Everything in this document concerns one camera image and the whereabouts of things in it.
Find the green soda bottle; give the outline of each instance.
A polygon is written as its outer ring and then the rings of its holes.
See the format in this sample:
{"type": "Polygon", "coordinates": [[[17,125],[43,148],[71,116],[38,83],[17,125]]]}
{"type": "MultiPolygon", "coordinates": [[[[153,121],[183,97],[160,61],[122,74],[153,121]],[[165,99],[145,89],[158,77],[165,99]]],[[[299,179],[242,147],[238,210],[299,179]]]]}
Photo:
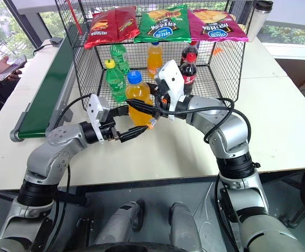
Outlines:
{"type": "Polygon", "coordinates": [[[116,102],[125,101],[125,80],[121,70],[116,66],[113,59],[107,59],[105,61],[107,68],[106,82],[111,90],[112,96],[116,102]]]}
{"type": "Polygon", "coordinates": [[[122,73],[126,75],[130,71],[129,62],[127,59],[127,50],[122,44],[113,44],[110,47],[111,58],[115,61],[116,65],[120,68],[122,73]]]}

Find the person's hand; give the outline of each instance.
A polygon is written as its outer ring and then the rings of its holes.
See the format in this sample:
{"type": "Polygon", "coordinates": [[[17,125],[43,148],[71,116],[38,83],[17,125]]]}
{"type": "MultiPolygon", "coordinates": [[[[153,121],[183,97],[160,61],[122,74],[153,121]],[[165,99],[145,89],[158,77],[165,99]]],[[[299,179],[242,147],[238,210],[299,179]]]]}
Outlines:
{"type": "MultiPolygon", "coordinates": [[[[10,66],[10,64],[7,63],[7,61],[9,60],[9,56],[4,56],[1,60],[0,60],[0,74],[10,66]]],[[[14,71],[12,74],[10,73],[9,77],[7,77],[8,80],[13,81],[19,78],[18,75],[22,74],[22,71],[20,70],[16,70],[14,71]]]]}

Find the window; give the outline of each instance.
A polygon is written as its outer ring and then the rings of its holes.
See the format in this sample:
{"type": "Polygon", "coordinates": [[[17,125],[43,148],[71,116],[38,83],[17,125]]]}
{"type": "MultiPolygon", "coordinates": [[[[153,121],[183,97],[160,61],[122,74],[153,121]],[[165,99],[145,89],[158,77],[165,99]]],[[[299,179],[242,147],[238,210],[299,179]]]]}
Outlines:
{"type": "Polygon", "coordinates": [[[63,38],[65,36],[65,29],[62,25],[58,12],[43,12],[40,13],[40,16],[43,19],[52,37],[63,38]]]}
{"type": "Polygon", "coordinates": [[[0,0],[0,59],[8,55],[13,61],[25,55],[33,58],[34,46],[24,34],[6,5],[0,0]]]}
{"type": "Polygon", "coordinates": [[[264,25],[257,35],[262,43],[305,45],[305,30],[264,25]]]}

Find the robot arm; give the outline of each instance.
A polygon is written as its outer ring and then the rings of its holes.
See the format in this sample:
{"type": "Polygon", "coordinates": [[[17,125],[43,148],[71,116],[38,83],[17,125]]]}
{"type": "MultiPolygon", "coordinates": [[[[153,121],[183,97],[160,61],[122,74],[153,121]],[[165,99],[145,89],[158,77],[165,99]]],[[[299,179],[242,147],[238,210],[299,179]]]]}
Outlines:
{"type": "Polygon", "coordinates": [[[52,220],[47,216],[70,160],[89,144],[112,139],[125,142],[148,128],[118,132],[113,117],[127,115],[128,106],[110,110],[107,101],[94,94],[87,113],[91,123],[58,127],[32,151],[19,195],[13,200],[0,232],[0,251],[43,251],[52,230],[52,220]]]}
{"type": "MultiPolygon", "coordinates": [[[[174,60],[164,65],[155,81],[157,86],[152,90],[157,108],[137,100],[129,100],[128,104],[156,118],[184,119],[204,134],[226,116],[226,106],[218,99],[184,96],[184,80],[174,60]],[[207,107],[220,109],[191,112],[207,107]]],[[[269,205],[257,172],[259,164],[252,161],[249,153],[246,122],[232,114],[208,136],[207,142],[216,156],[224,185],[220,190],[223,211],[230,222],[238,223],[245,251],[291,251],[292,248],[294,251],[305,251],[279,220],[268,215],[269,205]]]]}

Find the coca-cola bottle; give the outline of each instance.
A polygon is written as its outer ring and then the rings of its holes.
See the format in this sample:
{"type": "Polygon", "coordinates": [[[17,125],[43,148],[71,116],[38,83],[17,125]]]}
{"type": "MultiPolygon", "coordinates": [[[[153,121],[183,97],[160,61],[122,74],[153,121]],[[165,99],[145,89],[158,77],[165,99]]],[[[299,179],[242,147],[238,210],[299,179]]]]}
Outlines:
{"type": "Polygon", "coordinates": [[[180,65],[182,65],[185,62],[186,56],[189,53],[194,53],[196,58],[198,58],[198,48],[196,48],[197,41],[192,41],[191,43],[188,43],[189,45],[184,48],[182,52],[182,59],[180,60],[180,65]]]}
{"type": "Polygon", "coordinates": [[[185,62],[180,66],[180,72],[184,78],[184,94],[190,94],[193,89],[193,83],[196,77],[196,56],[190,52],[187,54],[185,62]]]}

